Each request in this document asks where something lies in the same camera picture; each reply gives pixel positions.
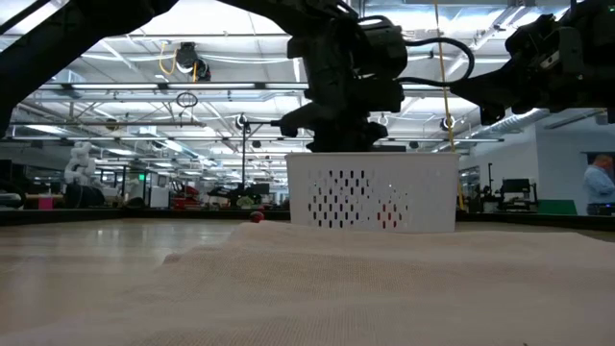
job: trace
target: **white plastic basket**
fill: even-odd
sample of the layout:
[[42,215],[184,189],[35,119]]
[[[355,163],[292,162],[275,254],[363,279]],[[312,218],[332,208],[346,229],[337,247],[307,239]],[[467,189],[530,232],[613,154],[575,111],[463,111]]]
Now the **white plastic basket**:
[[455,230],[456,154],[286,156],[293,224],[399,233]]

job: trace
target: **red ball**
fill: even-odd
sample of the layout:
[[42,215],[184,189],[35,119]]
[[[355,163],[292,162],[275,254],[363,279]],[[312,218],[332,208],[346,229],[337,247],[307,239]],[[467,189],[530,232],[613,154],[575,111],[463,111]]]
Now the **red ball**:
[[250,214],[250,222],[259,223],[265,219],[265,215],[260,211],[255,211]]

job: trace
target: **yellow cable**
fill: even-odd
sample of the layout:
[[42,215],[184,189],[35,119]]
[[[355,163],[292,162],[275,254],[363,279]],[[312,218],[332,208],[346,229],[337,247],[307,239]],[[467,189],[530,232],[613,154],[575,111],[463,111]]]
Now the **yellow cable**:
[[[438,0],[433,0],[435,7],[435,31],[438,38],[440,38],[440,14],[438,12]],[[442,42],[438,42],[438,48],[440,50],[440,73],[442,74],[442,83],[446,83],[446,71],[444,69],[444,57],[442,53]],[[451,151],[455,152],[455,134],[453,133],[453,120],[451,118],[451,112],[449,111],[449,92],[443,87],[444,91],[444,111],[446,112],[446,123],[449,129],[449,142],[451,143]],[[459,207],[464,210],[463,206],[463,190],[461,189],[461,180],[457,178],[457,196],[459,198]]]
[[160,58],[158,59],[158,63],[159,63],[159,66],[160,66],[160,70],[162,72],[164,72],[164,74],[166,74],[167,76],[170,76],[170,75],[173,74],[173,72],[175,72],[175,64],[177,62],[177,49],[175,50],[175,53],[173,54],[173,68],[169,72],[162,65],[162,55],[164,54],[164,46],[166,46],[165,42],[162,43],[162,50],[160,51]]

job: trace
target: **white robot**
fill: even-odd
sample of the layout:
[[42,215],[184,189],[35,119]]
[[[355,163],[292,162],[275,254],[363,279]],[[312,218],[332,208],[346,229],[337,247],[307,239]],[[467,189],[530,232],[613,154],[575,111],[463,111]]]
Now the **white robot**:
[[67,184],[91,185],[91,176],[96,171],[96,160],[89,157],[91,148],[90,142],[76,142],[75,147],[70,150],[70,161],[64,169]]

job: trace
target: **person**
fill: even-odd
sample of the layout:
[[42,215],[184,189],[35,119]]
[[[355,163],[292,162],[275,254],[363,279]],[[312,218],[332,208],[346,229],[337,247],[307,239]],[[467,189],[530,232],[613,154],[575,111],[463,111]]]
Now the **person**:
[[598,155],[587,170],[583,187],[588,195],[587,214],[600,215],[601,210],[615,206],[615,184],[608,175],[613,169],[613,158]]

